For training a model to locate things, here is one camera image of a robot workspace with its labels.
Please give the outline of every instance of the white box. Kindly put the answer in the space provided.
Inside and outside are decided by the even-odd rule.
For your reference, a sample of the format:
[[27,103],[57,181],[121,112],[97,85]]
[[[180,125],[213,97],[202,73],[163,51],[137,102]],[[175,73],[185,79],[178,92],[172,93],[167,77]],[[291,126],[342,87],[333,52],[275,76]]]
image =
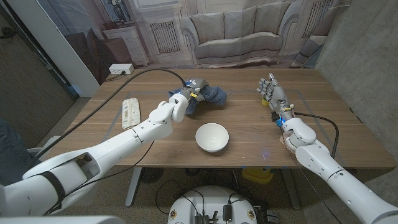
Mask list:
[[112,64],[109,71],[112,75],[122,74],[123,71],[125,71],[126,74],[131,74],[132,71],[134,71],[134,67],[132,64]]

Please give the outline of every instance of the yellow object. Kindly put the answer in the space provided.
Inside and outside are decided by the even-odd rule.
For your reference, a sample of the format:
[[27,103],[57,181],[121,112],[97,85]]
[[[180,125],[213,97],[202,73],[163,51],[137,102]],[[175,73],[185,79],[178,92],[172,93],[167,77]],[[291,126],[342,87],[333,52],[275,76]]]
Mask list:
[[264,105],[264,106],[268,106],[269,102],[264,97],[262,97],[261,98],[261,104]]
[[288,110],[291,110],[291,109],[293,109],[293,108],[292,108],[292,107],[290,107],[290,108],[285,108],[284,111],[288,111]]
[[271,169],[242,169],[242,177],[259,184],[266,184],[271,181],[274,172]]

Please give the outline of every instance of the wooden table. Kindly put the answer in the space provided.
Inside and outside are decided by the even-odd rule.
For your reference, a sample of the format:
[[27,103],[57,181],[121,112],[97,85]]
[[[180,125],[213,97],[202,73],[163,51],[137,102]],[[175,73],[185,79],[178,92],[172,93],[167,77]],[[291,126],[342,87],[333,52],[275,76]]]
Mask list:
[[[205,78],[210,86],[220,86],[227,94],[224,106],[198,104],[194,115],[174,123],[171,136],[158,140],[139,167],[273,167],[295,168],[279,142],[280,129],[271,121],[271,109],[261,105],[255,91],[260,78],[272,72],[283,87],[295,111],[324,116],[340,129],[336,160],[346,168],[391,169],[395,160],[362,124],[344,101],[316,71],[309,69],[187,69],[174,70],[184,80]],[[127,77],[104,83],[72,122],[71,127],[100,105]],[[121,105],[124,99],[139,100],[141,121],[163,101],[167,92],[180,88],[180,81],[165,72],[150,72],[127,84],[107,105],[86,123],[60,141],[47,158],[99,144],[124,130]],[[323,120],[301,117],[329,149],[335,138],[333,126]],[[195,141],[197,129],[205,123],[219,123],[229,132],[229,143],[220,152],[201,150]],[[140,148],[119,165],[139,160],[148,146]]]

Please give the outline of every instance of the cable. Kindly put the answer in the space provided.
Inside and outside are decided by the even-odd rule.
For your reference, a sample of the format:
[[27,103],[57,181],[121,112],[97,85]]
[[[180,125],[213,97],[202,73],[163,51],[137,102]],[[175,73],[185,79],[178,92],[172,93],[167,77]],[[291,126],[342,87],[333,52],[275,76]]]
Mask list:
[[234,174],[234,178],[235,178],[236,186],[237,186],[238,188],[241,188],[241,186],[240,186],[240,185],[239,185],[239,183],[238,183],[238,179],[236,178],[235,171],[234,171],[234,169],[233,169],[233,168],[232,168],[232,173]]
[[231,204],[233,204],[233,203],[235,203],[237,201],[240,201],[241,199],[244,199],[244,197],[240,197],[240,198],[236,199],[235,201],[231,202]]
[[[179,189],[180,189],[180,190],[182,189],[181,186],[180,186],[180,184],[179,184],[177,181],[175,181],[175,180],[169,180],[169,181],[166,181],[165,183],[163,183],[163,184],[159,187],[159,189],[157,189],[156,194],[155,194],[155,204],[156,204],[157,209],[158,209],[160,212],[162,212],[163,214],[166,214],[166,215],[168,215],[169,213],[163,212],[163,211],[159,208],[159,204],[157,203],[157,196],[158,196],[159,191],[161,190],[161,188],[162,188],[164,185],[166,185],[167,183],[170,183],[170,182],[176,183],[177,186],[179,187]],[[189,200],[185,195],[182,195],[182,196],[183,196],[185,199],[187,199],[189,202],[191,202],[191,204],[193,205],[193,207],[194,207],[195,210],[197,211],[197,215],[198,215],[199,212],[198,212],[196,206],[193,204],[193,202],[192,202],[191,200]]]
[[110,82],[110,81],[113,81],[113,80],[117,80],[117,79],[123,77],[123,75],[125,75],[125,74],[126,74],[126,72],[125,72],[125,71],[122,71],[122,73],[120,73],[119,75],[116,75],[116,76],[114,76],[114,77],[111,77],[111,78],[109,78],[109,79],[106,79],[104,82]]
[[228,198],[228,203],[229,203],[229,204],[231,204],[231,197],[234,196],[234,195],[239,195],[239,194],[238,194],[238,193],[233,193],[233,194],[231,194],[231,195],[229,196],[229,198]]
[[203,194],[201,194],[199,191],[197,191],[195,189],[189,189],[189,190],[193,190],[194,192],[200,194],[201,200],[202,200],[202,208],[201,208],[202,209],[202,213],[201,213],[201,215],[205,215],[205,198],[204,198]]
[[[282,133],[282,136],[284,134],[282,127],[280,128],[280,132]],[[296,160],[294,159],[291,151],[286,147],[285,144],[285,137],[283,137],[284,139],[284,146],[287,150],[287,152],[289,153],[290,157],[292,158],[293,162],[296,164],[297,168],[300,170],[300,172],[304,175],[305,179],[307,180],[307,182],[311,185],[311,188],[315,191],[315,193],[318,195],[319,199],[322,201],[322,203],[326,206],[326,208],[329,210],[329,212],[331,213],[331,215],[333,215],[333,217],[338,221],[338,223],[341,224],[340,220],[336,217],[336,215],[330,210],[329,206],[325,203],[325,201],[321,198],[321,195],[318,194],[317,190],[315,189],[315,187],[311,184],[310,180],[307,178],[307,176],[304,174],[303,170],[300,168],[300,166],[297,164]]]
[[129,167],[129,168],[125,169],[125,170],[122,170],[122,171],[120,171],[120,172],[117,172],[117,173],[115,173],[115,174],[107,175],[106,177],[102,177],[102,178],[100,178],[100,179],[93,180],[93,181],[90,181],[90,182],[85,183],[85,184],[83,184],[83,185],[80,185],[79,187],[77,187],[77,188],[73,189],[72,191],[70,191],[69,193],[65,194],[65,196],[63,196],[63,198],[62,198],[61,200],[59,200],[59,203],[56,203],[52,208],[50,208],[48,211],[46,211],[46,212],[44,213],[44,216],[46,216],[46,215],[48,215],[49,213],[52,213],[53,211],[55,211],[56,208],[59,206],[59,204],[62,203],[63,199],[65,199],[67,196],[71,195],[72,193],[76,192],[77,190],[82,189],[83,187],[86,187],[87,185],[90,185],[90,184],[92,184],[92,183],[98,182],[98,181],[100,181],[100,180],[107,179],[108,177],[113,177],[114,175],[121,174],[121,173],[123,173],[123,172],[125,172],[125,171],[127,171],[127,170],[129,170],[129,169],[131,169],[131,168],[133,168],[133,167],[135,167],[135,166],[147,155],[147,153],[149,152],[149,150],[151,149],[151,147],[152,147],[152,145],[153,145],[154,143],[155,143],[155,141],[152,142],[152,144],[149,146],[148,150],[147,150],[147,151],[145,152],[145,154],[141,157],[141,159],[139,159],[139,160],[138,160],[134,165],[132,165],[131,167]]
[[336,130],[335,143],[333,144],[333,149],[331,150],[331,157],[335,158],[336,151],[337,151],[338,136],[339,136],[339,130],[338,130],[338,127],[337,127],[336,123],[334,123],[332,120],[329,120],[328,118],[324,118],[324,117],[317,116],[317,115],[305,114],[305,113],[299,113],[299,112],[294,112],[294,114],[295,115],[309,116],[309,117],[313,117],[313,118],[322,119],[322,120],[325,120],[325,121],[331,123],[335,127],[335,130]]
[[93,116],[98,110],[100,110],[109,100],[111,100],[124,86],[126,86],[131,80],[135,79],[136,77],[138,77],[139,75],[146,73],[146,72],[150,72],[150,71],[164,71],[164,72],[169,72],[172,75],[175,75],[177,78],[180,79],[180,81],[182,82],[182,86],[184,88],[187,87],[187,84],[184,82],[184,80],[181,78],[181,76],[179,76],[177,73],[167,70],[167,69],[163,69],[163,68],[152,68],[152,69],[148,69],[148,70],[144,70],[141,71],[135,75],[133,75],[132,77],[130,77],[127,81],[125,81],[114,93],[112,93],[111,96],[108,97],[108,99],[106,99],[101,105],[99,105],[95,110],[93,110],[93,112],[91,112],[89,115],[87,115],[87,117],[85,117],[83,120],[81,120],[78,124],[74,125],[74,127],[72,127],[71,129],[69,129],[67,132],[63,133],[57,140],[55,140],[53,143],[51,143],[49,146],[47,146],[45,149],[43,149],[41,152],[39,152],[30,162],[30,164],[27,167],[28,171],[29,169],[31,169],[34,164],[36,163],[36,161],[43,156],[47,151],[49,151],[54,145],[56,145],[58,142],[60,142],[63,138],[65,138],[66,136],[68,136],[68,134],[70,134],[72,131],[74,131],[76,128],[78,128],[81,124],[83,124],[86,120],[88,120],[88,118],[90,118],[91,116]]
[[265,222],[264,219],[262,218],[262,215],[259,213],[259,211],[257,210],[257,208],[256,208],[256,207],[253,207],[253,208],[254,208],[254,212],[261,218],[262,223],[263,223],[263,224],[266,224],[266,222]]

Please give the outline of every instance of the crumpled towel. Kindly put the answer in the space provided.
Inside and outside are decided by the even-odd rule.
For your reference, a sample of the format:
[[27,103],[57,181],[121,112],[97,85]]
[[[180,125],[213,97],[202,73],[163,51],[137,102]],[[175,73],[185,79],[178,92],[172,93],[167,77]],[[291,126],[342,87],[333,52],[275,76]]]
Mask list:
[[[172,90],[169,92],[169,97],[172,97],[174,94],[178,93],[181,89],[177,90]],[[217,105],[223,105],[226,101],[226,92],[218,87],[218,86],[213,86],[210,87],[208,85],[205,85],[201,90],[200,93],[203,95],[206,101],[210,103],[215,103]],[[197,104],[199,101],[197,101],[195,98],[193,98],[188,105],[187,110],[185,111],[185,114],[193,114],[195,112],[195,108],[197,107]]]

